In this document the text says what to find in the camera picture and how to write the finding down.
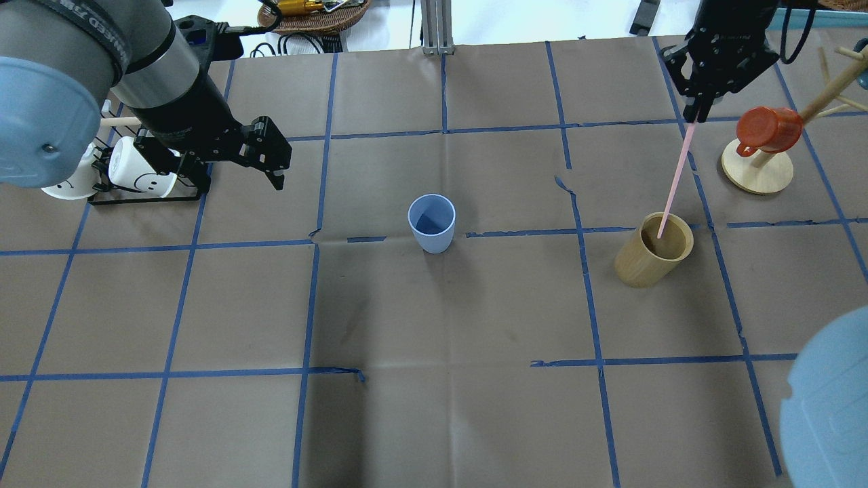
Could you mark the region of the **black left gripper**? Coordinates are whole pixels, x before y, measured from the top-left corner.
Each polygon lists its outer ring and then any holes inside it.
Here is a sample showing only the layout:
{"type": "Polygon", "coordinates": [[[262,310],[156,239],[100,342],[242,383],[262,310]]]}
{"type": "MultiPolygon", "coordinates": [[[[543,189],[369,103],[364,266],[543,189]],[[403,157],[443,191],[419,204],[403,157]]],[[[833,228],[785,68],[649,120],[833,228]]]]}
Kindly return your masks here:
{"type": "Polygon", "coordinates": [[[260,171],[276,191],[284,188],[292,146],[267,115],[242,124],[226,102],[171,102],[135,108],[134,115],[160,144],[148,149],[146,139],[136,140],[146,160],[161,173],[175,173],[200,195],[209,192],[209,163],[217,161],[260,171]]]}

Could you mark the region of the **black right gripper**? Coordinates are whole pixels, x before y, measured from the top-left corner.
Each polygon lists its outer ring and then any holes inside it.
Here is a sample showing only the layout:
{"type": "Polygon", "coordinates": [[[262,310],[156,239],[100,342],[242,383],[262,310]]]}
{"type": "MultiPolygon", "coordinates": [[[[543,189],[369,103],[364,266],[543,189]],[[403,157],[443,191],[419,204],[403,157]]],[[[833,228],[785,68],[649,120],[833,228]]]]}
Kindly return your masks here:
{"type": "Polygon", "coordinates": [[[777,4],[701,1],[683,41],[661,49],[686,123],[704,123],[717,98],[741,92],[778,61],[766,39],[777,4]]]}

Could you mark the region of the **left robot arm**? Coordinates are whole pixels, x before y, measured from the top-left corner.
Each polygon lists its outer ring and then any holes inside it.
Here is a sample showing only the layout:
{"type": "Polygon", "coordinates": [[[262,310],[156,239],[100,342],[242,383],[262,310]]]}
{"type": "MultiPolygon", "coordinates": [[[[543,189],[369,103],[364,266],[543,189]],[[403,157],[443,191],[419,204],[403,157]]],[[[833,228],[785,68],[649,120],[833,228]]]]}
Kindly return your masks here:
{"type": "Polygon", "coordinates": [[[276,190],[292,147],[270,117],[237,121],[209,77],[214,60],[241,56],[241,38],[283,19],[229,26],[199,16],[174,20],[167,1],[3,1],[2,183],[59,184],[77,170],[102,123],[108,94],[139,120],[134,148],[149,173],[210,186],[208,164],[263,173],[276,190]]]}

